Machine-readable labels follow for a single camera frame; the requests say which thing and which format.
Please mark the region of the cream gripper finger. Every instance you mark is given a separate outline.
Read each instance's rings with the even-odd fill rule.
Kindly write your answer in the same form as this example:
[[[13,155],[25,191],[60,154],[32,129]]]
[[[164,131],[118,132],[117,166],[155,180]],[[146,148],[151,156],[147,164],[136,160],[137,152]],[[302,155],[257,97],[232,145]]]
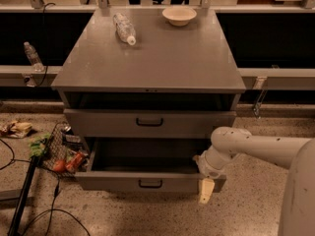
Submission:
[[[215,188],[215,181],[205,178],[199,181],[199,203],[205,205],[209,202]]]

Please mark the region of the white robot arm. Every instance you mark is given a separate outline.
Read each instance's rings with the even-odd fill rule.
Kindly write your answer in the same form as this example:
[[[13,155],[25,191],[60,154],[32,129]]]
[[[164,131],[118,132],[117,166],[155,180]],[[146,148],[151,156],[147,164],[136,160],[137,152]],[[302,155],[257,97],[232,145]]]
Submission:
[[[224,167],[241,154],[288,171],[278,236],[315,236],[315,139],[254,136],[230,127],[213,130],[211,146],[194,157],[203,176],[203,203],[209,200],[206,184],[221,177]]]

